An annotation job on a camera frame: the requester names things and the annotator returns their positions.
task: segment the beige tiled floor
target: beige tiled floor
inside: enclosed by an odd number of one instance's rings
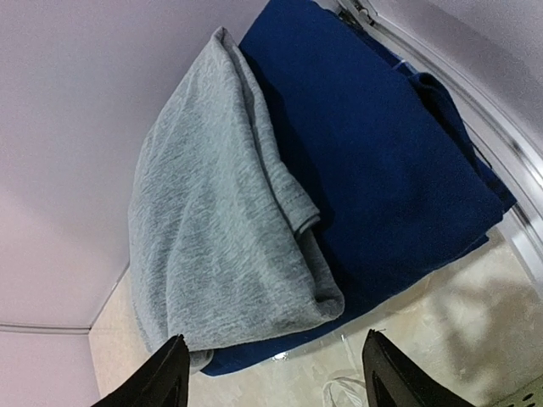
[[[129,279],[91,331],[102,395],[148,358],[130,306]],[[431,376],[476,405],[501,399],[543,373],[543,305],[493,232],[477,252],[321,340],[228,376],[191,376],[189,405],[321,405],[326,381],[361,378],[361,348],[370,328],[385,330]]]

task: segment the blue fabric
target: blue fabric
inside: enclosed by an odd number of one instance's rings
[[[391,69],[313,2],[271,0],[240,47],[266,97],[281,158],[321,210],[315,234],[345,312],[308,332],[216,349],[203,370],[211,376],[365,314],[478,247],[507,208],[499,196],[507,189],[489,189],[483,173],[490,174],[473,161],[439,87],[434,94],[425,76]]]

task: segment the gray fabric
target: gray fabric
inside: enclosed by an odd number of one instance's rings
[[[344,300],[280,161],[260,88],[226,30],[149,132],[129,210],[132,298],[148,350],[182,334],[193,368],[215,348],[335,319]]]

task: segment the folded blue cloth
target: folded blue cloth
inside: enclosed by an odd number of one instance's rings
[[[310,0],[271,0],[240,47],[264,92],[281,159],[321,210],[316,239],[345,312],[307,332],[217,349],[203,370],[211,376],[365,314],[482,244],[514,202],[473,160],[439,83],[393,70]]]

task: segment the white string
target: white string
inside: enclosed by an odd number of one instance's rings
[[[322,405],[324,407],[347,407],[346,404],[338,405],[333,396],[332,389],[343,390],[351,405],[355,407],[368,407],[366,396],[366,383],[362,380],[351,379],[350,377],[336,377],[324,384],[322,388]]]

